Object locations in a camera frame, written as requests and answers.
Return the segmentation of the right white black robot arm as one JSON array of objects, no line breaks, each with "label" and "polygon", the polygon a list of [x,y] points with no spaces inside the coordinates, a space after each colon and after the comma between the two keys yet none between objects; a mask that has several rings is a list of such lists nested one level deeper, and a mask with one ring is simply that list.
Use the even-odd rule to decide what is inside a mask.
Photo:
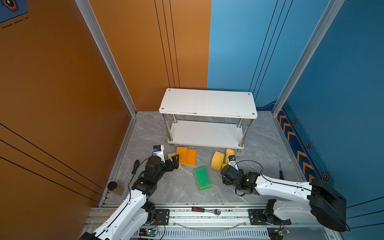
[{"label": "right white black robot arm", "polygon": [[346,220],[346,199],[325,181],[291,182],[261,173],[244,174],[231,165],[221,170],[223,183],[245,195],[270,196],[262,220],[270,225],[290,225],[292,221],[318,222],[337,232],[350,228]]}]

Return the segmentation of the orange sponge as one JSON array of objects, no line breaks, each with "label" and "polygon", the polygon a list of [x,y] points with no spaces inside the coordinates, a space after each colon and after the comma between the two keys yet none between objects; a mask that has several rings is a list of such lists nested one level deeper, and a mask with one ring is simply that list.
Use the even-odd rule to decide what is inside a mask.
[{"label": "orange sponge", "polygon": [[179,164],[184,165],[187,162],[187,147],[177,147],[176,154],[179,155]]},{"label": "orange sponge", "polygon": [[195,166],[196,161],[197,161],[197,150],[196,149],[188,149],[187,150],[186,166]]}]

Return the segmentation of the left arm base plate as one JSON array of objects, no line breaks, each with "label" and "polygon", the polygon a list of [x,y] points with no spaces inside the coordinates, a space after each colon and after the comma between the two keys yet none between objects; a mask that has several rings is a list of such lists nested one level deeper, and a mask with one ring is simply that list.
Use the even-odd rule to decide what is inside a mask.
[{"label": "left arm base plate", "polygon": [[161,225],[167,226],[169,224],[170,210],[169,209],[155,209],[148,212],[148,219],[145,225],[156,225],[158,222]]}]

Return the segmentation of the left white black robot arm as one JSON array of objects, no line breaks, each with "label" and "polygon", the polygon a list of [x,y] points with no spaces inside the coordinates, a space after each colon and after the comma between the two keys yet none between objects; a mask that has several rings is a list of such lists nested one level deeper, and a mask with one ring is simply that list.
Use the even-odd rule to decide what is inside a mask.
[{"label": "left white black robot arm", "polygon": [[133,183],[128,197],[116,211],[93,233],[83,233],[81,240],[129,240],[145,223],[155,218],[155,204],[148,201],[157,189],[157,183],[166,172],[179,168],[179,155],[162,160],[159,156],[147,158],[144,171]]}]

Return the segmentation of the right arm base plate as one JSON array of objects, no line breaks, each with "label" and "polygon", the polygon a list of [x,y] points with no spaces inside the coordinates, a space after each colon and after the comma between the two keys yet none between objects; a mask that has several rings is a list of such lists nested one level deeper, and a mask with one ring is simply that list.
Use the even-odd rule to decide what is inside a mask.
[{"label": "right arm base plate", "polygon": [[265,215],[262,209],[249,209],[249,220],[252,226],[256,225],[291,225],[292,222],[288,220],[280,220],[274,214]]}]

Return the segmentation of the pale yellow sponge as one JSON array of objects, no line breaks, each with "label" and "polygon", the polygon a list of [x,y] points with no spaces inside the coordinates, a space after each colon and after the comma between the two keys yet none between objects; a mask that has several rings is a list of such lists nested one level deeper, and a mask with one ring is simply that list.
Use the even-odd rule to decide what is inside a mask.
[{"label": "pale yellow sponge", "polygon": [[[175,156],[175,155],[177,155],[177,153],[176,152],[174,152],[174,153],[170,153],[170,154],[168,154],[168,159],[172,159],[172,157],[173,156]],[[178,168],[178,170],[180,170],[180,169],[182,169],[182,165],[181,164],[179,164],[179,168]]]}]

